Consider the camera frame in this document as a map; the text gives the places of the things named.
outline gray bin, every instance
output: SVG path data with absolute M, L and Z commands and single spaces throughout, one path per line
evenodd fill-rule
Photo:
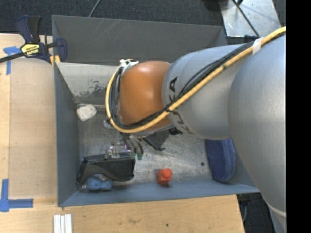
M 58 165 L 58 205 L 186 199 L 258 192 L 238 155 L 229 183 L 213 180 L 203 139 L 162 133 L 164 151 L 143 143 L 144 156 L 136 160 L 134 178 L 114 182 L 110 191 L 85 192 L 76 178 L 84 156 L 101 154 L 116 136 L 103 127 L 105 87 L 124 58 L 174 62 L 180 56 L 226 45 L 221 27 L 88 17 L 52 17 L 53 37 L 64 37 L 68 57 L 54 69 Z M 97 114 L 82 122 L 76 109 L 93 104 Z M 156 183 L 156 172 L 170 168 L 169 186 Z

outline cable tie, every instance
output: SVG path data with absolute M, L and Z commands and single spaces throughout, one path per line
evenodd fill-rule
M 169 106 L 168 106 L 168 105 L 166 105 L 165 110 L 166 110 L 166 112 L 173 112 L 173 111 L 171 111 L 171 110 L 169 109 Z
M 254 41 L 254 44 L 253 44 L 253 55 L 255 53 L 257 53 L 261 49 L 261 41 L 262 40 L 263 40 L 263 37 Z

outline wooden board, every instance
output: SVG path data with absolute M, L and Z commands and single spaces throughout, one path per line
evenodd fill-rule
M 0 233 L 52 232 L 53 215 L 71 214 L 73 233 L 243 233 L 236 196 L 58 208 L 56 198 L 0 214 Z
M 23 43 L 19 34 L 0 35 L 1 51 L 5 47 L 20 47 Z M 3 178 L 9 178 L 9 198 L 56 196 L 53 68 L 45 61 L 20 57 L 11 61 L 11 74 L 6 75 L 6 65 L 1 64 L 1 78 L 5 80 L 1 88 L 6 92 L 1 95 L 5 100 L 1 111 L 5 112 L 1 117 L 4 124 L 1 126 L 8 128 L 8 119 L 10 125 L 9 131 L 4 130 L 5 134 L 1 136 L 7 137 L 9 133 L 9 174 L 3 172 Z M 7 139 L 3 139 L 5 159 L 8 158 L 7 143 Z

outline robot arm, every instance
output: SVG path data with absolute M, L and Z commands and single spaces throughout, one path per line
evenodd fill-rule
M 284 27 L 254 44 L 190 53 L 171 65 L 144 63 L 124 73 L 120 67 L 107 87 L 109 122 L 140 136 L 175 127 L 202 139 L 231 138 L 256 187 L 286 225 L 285 33 Z M 142 104 L 148 105 L 145 111 L 138 109 Z

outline bin floor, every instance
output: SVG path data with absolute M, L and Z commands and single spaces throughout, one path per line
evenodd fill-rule
M 103 120 L 104 111 L 98 110 L 92 119 L 78 122 L 81 160 L 85 156 L 103 154 L 105 147 L 110 146 L 111 141 L 116 138 L 118 132 L 113 128 L 105 129 Z M 127 182 L 114 182 L 114 185 L 156 183 L 156 172 L 162 168 L 172 170 L 174 181 L 212 179 L 203 139 L 185 134 L 169 135 L 164 139 L 161 146 L 165 148 L 163 151 L 155 150 L 145 141 L 141 141 L 144 155 L 141 160 L 136 158 L 134 178 Z

